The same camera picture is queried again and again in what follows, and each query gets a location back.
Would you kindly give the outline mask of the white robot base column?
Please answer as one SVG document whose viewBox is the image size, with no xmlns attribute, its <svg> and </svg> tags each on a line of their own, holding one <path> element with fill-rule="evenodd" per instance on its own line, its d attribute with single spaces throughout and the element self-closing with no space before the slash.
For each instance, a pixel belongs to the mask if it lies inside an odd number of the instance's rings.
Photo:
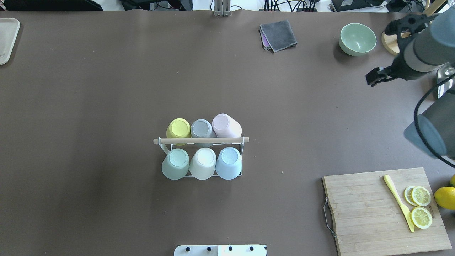
<svg viewBox="0 0 455 256">
<path fill-rule="evenodd" d="M 174 250 L 174 256 L 267 256 L 266 245 L 181 245 Z"/>
</svg>

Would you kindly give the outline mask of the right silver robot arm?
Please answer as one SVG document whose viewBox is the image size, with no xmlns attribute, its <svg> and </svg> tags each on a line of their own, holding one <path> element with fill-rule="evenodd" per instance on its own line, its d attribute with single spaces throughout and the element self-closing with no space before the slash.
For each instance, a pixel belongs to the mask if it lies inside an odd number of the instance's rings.
<svg viewBox="0 0 455 256">
<path fill-rule="evenodd" d="M 386 35 L 396 35 L 399 53 L 386 68 L 374 68 L 365 76 L 367 84 L 375 86 L 395 79 L 417 80 L 445 64 L 454 67 L 455 30 L 454 7 L 443 13 L 409 14 L 391 21 Z M 452 80 L 450 75 L 431 88 L 416 104 L 413 123 L 404 131 L 405 138 L 422 152 L 454 167 L 454 87 L 419 113 L 423 101 L 436 89 Z"/>
</svg>

